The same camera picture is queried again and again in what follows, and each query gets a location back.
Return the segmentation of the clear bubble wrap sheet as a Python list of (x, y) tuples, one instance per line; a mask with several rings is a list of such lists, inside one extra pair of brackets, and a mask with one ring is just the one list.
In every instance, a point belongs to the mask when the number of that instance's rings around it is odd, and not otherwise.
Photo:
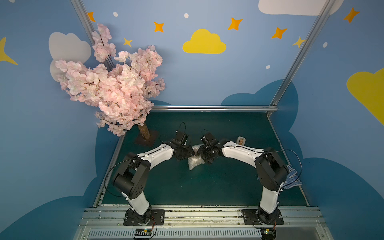
[(192, 149), (194, 151), (194, 155), (188, 158), (188, 165), (189, 165), (190, 171), (192, 171), (195, 167), (205, 163), (205, 161), (201, 158), (201, 156), (198, 153), (198, 150), (201, 146), (202, 145), (192, 146)]

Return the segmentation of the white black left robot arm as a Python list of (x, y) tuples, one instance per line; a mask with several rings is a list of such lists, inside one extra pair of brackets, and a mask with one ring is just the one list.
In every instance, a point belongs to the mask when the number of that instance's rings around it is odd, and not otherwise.
[(113, 186), (129, 202), (132, 211), (144, 216), (150, 209), (144, 189), (150, 170), (172, 158), (184, 160), (195, 155), (192, 146), (161, 144), (157, 148), (141, 154), (129, 153), (119, 164), (113, 177)]

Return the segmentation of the white tape dispenser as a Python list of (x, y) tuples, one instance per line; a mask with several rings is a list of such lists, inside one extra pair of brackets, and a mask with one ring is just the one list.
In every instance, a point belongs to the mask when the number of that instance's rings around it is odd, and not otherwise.
[(237, 138), (237, 144), (238, 145), (244, 145), (245, 144), (245, 142), (246, 142), (246, 138), (244, 138), (244, 137), (238, 137)]

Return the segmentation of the blue dotted work glove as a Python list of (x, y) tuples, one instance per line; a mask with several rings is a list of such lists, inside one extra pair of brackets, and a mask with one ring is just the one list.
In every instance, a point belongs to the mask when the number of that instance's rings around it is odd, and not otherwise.
[(286, 181), (284, 182), (283, 189), (291, 189), (293, 187), (301, 186), (303, 183), (299, 180), (299, 174), (296, 169), (293, 168), (292, 165), (287, 165), (289, 174), (287, 176)]

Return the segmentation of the pink cherry blossom tree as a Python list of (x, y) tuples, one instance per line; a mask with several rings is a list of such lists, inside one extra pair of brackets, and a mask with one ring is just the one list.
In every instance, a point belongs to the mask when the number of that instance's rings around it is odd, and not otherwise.
[[(117, 52), (111, 43), (111, 33), (107, 26), (98, 24), (93, 32), (94, 56), (99, 65), (87, 68), (81, 62), (58, 60), (55, 66), (61, 89), (67, 92), (72, 101), (99, 108), (96, 117), (98, 127), (108, 127), (108, 131), (120, 137), (136, 125), (145, 141), (151, 139), (146, 119), (157, 97), (165, 89), (165, 82), (156, 74), (163, 63), (155, 46), (138, 49), (135, 53)], [(108, 70), (105, 59), (111, 55), (115, 68)]]

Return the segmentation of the left small electronics board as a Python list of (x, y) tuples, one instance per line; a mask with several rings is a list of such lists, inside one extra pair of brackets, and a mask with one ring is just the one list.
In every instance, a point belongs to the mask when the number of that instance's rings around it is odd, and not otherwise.
[(134, 230), (133, 238), (134, 240), (141, 240), (141, 239), (148, 240), (152, 238), (154, 233), (155, 232), (153, 230), (150, 230), (148, 228), (144, 228), (144, 229), (138, 228)]

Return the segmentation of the small electronics board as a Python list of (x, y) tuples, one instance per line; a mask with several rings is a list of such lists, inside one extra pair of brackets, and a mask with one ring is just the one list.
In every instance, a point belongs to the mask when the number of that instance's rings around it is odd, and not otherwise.
[(261, 231), (261, 240), (275, 240), (276, 239), (276, 230), (275, 229), (260, 229)]
[(154, 233), (155, 232), (153, 230), (150, 230), (148, 228), (144, 228), (144, 229), (138, 228), (134, 230), (133, 238), (134, 240), (141, 240), (141, 239), (148, 240), (152, 238)]

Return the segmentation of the right small electronics board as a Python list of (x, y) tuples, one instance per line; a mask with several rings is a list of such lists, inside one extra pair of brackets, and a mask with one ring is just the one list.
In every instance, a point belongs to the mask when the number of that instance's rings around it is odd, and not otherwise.
[(276, 239), (276, 230), (275, 229), (260, 229), (261, 231), (261, 240), (275, 240)]

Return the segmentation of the back aluminium frame rail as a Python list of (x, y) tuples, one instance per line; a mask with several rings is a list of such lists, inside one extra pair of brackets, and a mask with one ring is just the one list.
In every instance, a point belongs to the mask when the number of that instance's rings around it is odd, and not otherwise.
[(276, 112), (276, 106), (154, 106), (154, 112)]

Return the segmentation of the right aluminium corner post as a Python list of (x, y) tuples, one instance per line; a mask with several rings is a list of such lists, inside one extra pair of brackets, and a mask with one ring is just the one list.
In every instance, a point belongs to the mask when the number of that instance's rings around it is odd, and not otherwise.
[(276, 112), (278, 110), (278, 104), (280, 100), (282, 99), (284, 93), (287, 91), (290, 83), (292, 82), (294, 76), (296, 75), (297, 71), (299, 70), (300, 66), (304, 62), (307, 54), (309, 53), (312, 45), (314, 44), (316, 38), (320, 34), (322, 28), (324, 27), (325, 23), (327, 22), (329, 16), (331, 15), (331, 10), (333, 6), (335, 5), (335, 0), (327, 0), (325, 1), (325, 4), (323, 8), (321, 9), (318, 17), (316, 18), (312, 28), (310, 29), (307, 38), (304, 42), (304, 45), (300, 48), (295, 60), (293, 61), (293, 64), (291, 65), (287, 75), (283, 79), (281, 85), (279, 86), (275, 96), (273, 97), (270, 108), (273, 110), (267, 111), (267, 118), (269, 119), (273, 112)]

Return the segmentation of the aluminium corner post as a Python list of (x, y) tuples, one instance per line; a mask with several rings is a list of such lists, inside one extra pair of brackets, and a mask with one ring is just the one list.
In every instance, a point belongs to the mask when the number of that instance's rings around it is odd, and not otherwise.
[(327, 22), (329, 16), (331, 15), (331, 10), (333, 6), (335, 5), (335, 0), (327, 0), (325, 1), (325, 4), (323, 8), (321, 9), (318, 17), (316, 18), (312, 28), (310, 29), (307, 38), (304, 42), (304, 45), (300, 48), (295, 60), (293, 61), (293, 64), (291, 65), (287, 75), (283, 79), (281, 85), (279, 86), (275, 96), (273, 97), (270, 108), (273, 110), (267, 111), (267, 118), (269, 119), (273, 112), (276, 112), (278, 110), (278, 104), (280, 100), (282, 99), (284, 93), (287, 91), (290, 83), (292, 82), (294, 76), (296, 75), (297, 71), (299, 70), (300, 66), (304, 62), (307, 54), (309, 53), (312, 45), (314, 44), (316, 38), (320, 34), (322, 28), (324, 27), (325, 23)]
[[(96, 32), (97, 29), (95, 30), (95, 28), (94, 28), (94, 26), (92, 24), (92, 21), (91, 21), (89, 15), (88, 15), (88, 12), (87, 12), (87, 10), (85, 8), (85, 5), (84, 5), (83, 1), (81, 1), (81, 0), (71, 0), (70, 2), (72, 3), (72, 5), (73, 5), (73, 7), (74, 7), (74, 9), (75, 9), (75, 11), (76, 11), (76, 13), (77, 13), (81, 23), (82, 23), (85, 31), (86, 31), (87, 36), (89, 37), (92, 45), (94, 45), (95, 41), (93, 39), (93, 32)], [(113, 60), (112, 60), (111, 55), (109, 55), (105, 59), (104, 65), (107, 67), (107, 69), (109, 71), (116, 67), (114, 62), (113, 62)]]

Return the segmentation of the left side table rail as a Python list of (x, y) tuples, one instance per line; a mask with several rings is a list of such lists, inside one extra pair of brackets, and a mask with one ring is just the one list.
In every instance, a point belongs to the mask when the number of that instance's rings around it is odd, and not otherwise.
[(108, 165), (106, 174), (105, 174), (105, 176), (103, 178), (103, 182), (102, 182), (102, 184), (101, 184), (101, 186), (99, 188), (99, 191), (97, 193), (97, 196), (95, 198), (95, 201), (93, 203), (92, 208), (98, 208), (101, 205), (103, 197), (104, 197), (105, 193), (107, 192), (106, 184), (110, 180), (110, 173), (113, 170), (113, 166), (116, 164), (116, 161), (118, 159), (119, 152), (120, 152), (120, 150), (122, 148), (124, 139), (125, 139), (125, 136), (122, 136), (122, 137), (119, 138), (119, 140), (117, 142), (117, 145), (115, 147), (114, 153), (113, 153), (112, 158), (111, 158), (111, 161), (110, 161), (110, 163)]

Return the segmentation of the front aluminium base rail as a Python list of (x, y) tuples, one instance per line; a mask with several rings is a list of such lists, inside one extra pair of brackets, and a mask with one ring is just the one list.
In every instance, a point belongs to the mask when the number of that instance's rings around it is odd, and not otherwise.
[(75, 240), (134, 240), (134, 230), (148, 228), (149, 240), (261, 240), (260, 229), (275, 229), (276, 240), (331, 240), (333, 236), (315, 207), (281, 207), (278, 219), (265, 225), (251, 220), (256, 207), (153, 206), (164, 210), (164, 224), (125, 226), (126, 205), (86, 209)]

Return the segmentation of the left aluminium corner post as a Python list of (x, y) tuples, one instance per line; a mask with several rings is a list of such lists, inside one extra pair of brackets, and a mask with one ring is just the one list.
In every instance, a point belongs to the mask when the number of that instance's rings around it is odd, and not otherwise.
[[(85, 5), (84, 5), (83, 1), (81, 1), (81, 0), (71, 0), (70, 2), (72, 3), (72, 5), (73, 5), (73, 7), (74, 7), (74, 9), (75, 9), (75, 11), (76, 11), (76, 13), (77, 13), (81, 23), (82, 23), (85, 31), (86, 31), (87, 36), (89, 37), (92, 45), (94, 45), (95, 41), (93, 39), (93, 32), (96, 32), (97, 29), (95, 30), (95, 28), (94, 28), (94, 26), (92, 24), (92, 21), (91, 21), (89, 15), (88, 15), (88, 12), (87, 12), (87, 10), (85, 8)], [(105, 59), (104, 65), (107, 67), (107, 69), (109, 71), (116, 67), (114, 62), (113, 62), (113, 60), (112, 60), (111, 55), (109, 55)]]

